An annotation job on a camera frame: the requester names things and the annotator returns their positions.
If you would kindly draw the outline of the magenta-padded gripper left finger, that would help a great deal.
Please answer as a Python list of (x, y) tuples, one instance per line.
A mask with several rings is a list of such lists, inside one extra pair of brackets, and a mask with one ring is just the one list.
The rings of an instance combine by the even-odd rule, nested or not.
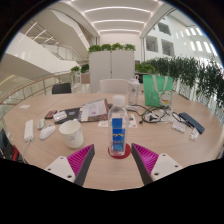
[(59, 156), (46, 168), (46, 171), (82, 186), (94, 155), (94, 145), (91, 144), (68, 157)]

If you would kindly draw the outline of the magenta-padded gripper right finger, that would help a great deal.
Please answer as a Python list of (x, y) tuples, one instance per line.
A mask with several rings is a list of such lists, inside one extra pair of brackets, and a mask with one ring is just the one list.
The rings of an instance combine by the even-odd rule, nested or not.
[(166, 153), (157, 154), (135, 143), (131, 146), (131, 152), (144, 185), (182, 169), (182, 166)]

